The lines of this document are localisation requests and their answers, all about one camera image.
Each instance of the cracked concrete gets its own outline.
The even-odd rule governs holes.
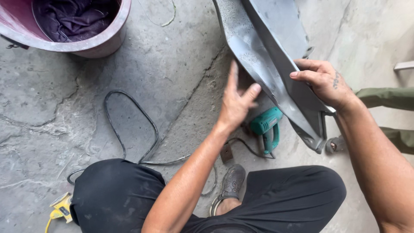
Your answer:
[[[155,22],[173,13],[168,1],[140,1]],[[127,39],[113,55],[89,60],[71,54],[30,48],[5,49],[0,41],[0,231],[41,232],[49,204],[73,187],[66,176],[96,161],[122,157],[122,149],[103,111],[113,89],[136,98],[158,127],[160,140],[151,160],[171,160],[192,153],[217,119],[231,53],[224,46],[211,1],[175,1],[177,16],[164,28],[153,25],[136,1],[127,21]],[[315,46],[310,58],[329,59],[354,89],[413,86],[413,72],[394,74],[398,61],[414,60],[414,3],[403,0],[296,0],[301,19]],[[240,85],[251,79],[241,72]],[[264,95],[246,122],[272,106]],[[154,140],[150,123],[124,96],[108,102],[114,126],[127,148],[127,159],[138,161]],[[371,110],[379,125],[414,129],[412,112]],[[339,131],[327,119],[328,136]],[[346,153],[317,155],[307,149],[288,119],[280,122],[282,138],[276,160],[251,155],[232,143],[233,163],[247,171],[318,164],[336,170],[348,196],[323,232],[377,232],[375,220],[356,182]],[[257,137],[243,128],[241,137],[259,151]],[[407,155],[413,164],[413,157]],[[182,163],[150,166],[169,181]],[[216,162],[219,181],[226,171]],[[205,191],[213,185],[214,174]],[[194,213],[207,216],[218,189],[200,198]],[[75,224],[52,222],[50,232],[80,232]]]

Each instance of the sandal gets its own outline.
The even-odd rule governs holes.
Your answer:
[[[326,141],[325,149],[328,153],[335,153],[347,148],[347,144],[345,143],[344,137],[340,135],[336,138],[331,138]]]
[[[223,177],[221,182],[221,193],[218,195],[210,207],[210,217],[216,216],[217,207],[226,198],[238,198],[238,192],[243,184],[246,171],[240,164],[233,165]]]

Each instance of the black pants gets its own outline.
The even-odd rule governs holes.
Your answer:
[[[83,233],[137,233],[164,186],[161,174],[150,168],[122,159],[100,161],[76,179],[70,212]],[[220,216],[192,215],[182,233],[317,233],[345,196],[341,177],[327,167],[250,172],[240,206]]]

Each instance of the fingernail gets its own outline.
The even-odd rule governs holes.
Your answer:
[[[255,90],[256,92],[259,92],[262,90],[262,87],[258,83],[255,83],[253,84],[253,90]]]

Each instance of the black cable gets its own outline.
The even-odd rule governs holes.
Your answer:
[[[120,94],[123,94],[126,97],[128,97],[128,99],[130,99],[135,104],[135,106],[137,106],[137,108],[142,112],[142,114],[148,119],[148,121],[152,124],[152,127],[155,130],[155,141],[152,144],[151,148],[137,162],[137,164],[140,164],[142,162],[142,160],[149,154],[149,152],[155,147],[155,144],[158,142],[158,129],[157,129],[155,123],[151,120],[151,118],[148,116],[148,114],[144,111],[144,109],[142,109],[141,106],[138,104],[138,102],[132,96],[130,96],[128,93],[126,93],[122,90],[112,90],[108,94],[106,94],[105,100],[103,101],[103,109],[106,113],[106,117],[108,118],[109,124],[111,125],[111,128],[112,128],[113,132],[115,133],[116,137],[118,138],[119,143],[122,146],[122,151],[124,153],[123,159],[126,159],[127,151],[125,149],[124,143],[121,140],[121,137],[118,134],[118,131],[113,127],[111,116],[109,115],[109,112],[108,112],[108,99],[114,93],[120,93]]]
[[[247,147],[247,149],[252,153],[252,154],[254,154],[255,156],[257,156],[257,157],[260,157],[260,158],[268,158],[268,159],[276,159],[274,156],[273,156],[273,154],[272,153],[270,153],[270,156],[271,157],[267,157],[267,156],[264,156],[264,155],[261,155],[261,154],[259,154],[259,153],[257,153],[257,152],[255,152],[249,145],[247,145],[247,143],[243,140],[243,139],[241,139],[241,138],[231,138],[231,139],[229,139],[229,140],[227,140],[227,142],[225,143],[225,145],[226,144],[228,144],[228,143],[230,143],[231,141],[233,141],[233,140],[238,140],[238,141],[240,141],[240,142],[242,142],[246,147]]]
[[[108,112],[108,99],[114,93],[120,93],[120,94],[123,94],[126,97],[128,97],[135,104],[135,106],[137,106],[137,108],[144,114],[144,116],[152,124],[152,127],[155,130],[155,141],[154,141],[154,143],[152,144],[151,148],[140,158],[140,160],[137,162],[137,164],[167,165],[167,164],[175,163],[175,162],[178,162],[178,161],[182,161],[182,160],[188,158],[191,155],[191,154],[185,155],[185,156],[183,156],[181,158],[178,158],[178,159],[175,159],[175,160],[171,160],[171,161],[143,161],[143,159],[150,153],[150,151],[154,148],[154,146],[156,145],[156,143],[158,141],[158,129],[157,129],[155,123],[148,116],[148,114],[144,111],[144,109],[141,108],[141,106],[138,104],[138,102],[132,96],[130,96],[128,93],[126,93],[126,92],[124,92],[122,90],[112,90],[108,94],[106,94],[106,96],[105,96],[105,100],[103,101],[103,109],[104,109],[104,111],[106,113],[106,117],[108,118],[108,121],[109,121],[109,124],[110,124],[112,130],[114,131],[116,137],[118,138],[119,143],[122,146],[123,159],[126,159],[126,156],[127,156],[126,149],[125,149],[124,143],[121,140],[121,137],[118,134],[118,131],[113,127],[112,120],[111,120],[111,116],[109,115],[109,112]],[[80,172],[80,171],[83,171],[85,169],[86,168],[81,168],[81,169],[77,169],[77,170],[71,172],[68,175],[68,177],[67,177],[67,181],[70,184],[75,185],[75,183],[70,179],[70,177],[72,175],[74,175],[75,173]],[[207,193],[205,193],[205,194],[202,193],[201,194],[202,197],[206,197],[206,196],[210,195],[214,191],[215,187],[217,186],[217,168],[216,168],[215,165],[214,165],[214,173],[215,173],[215,179],[214,179],[213,187]]]

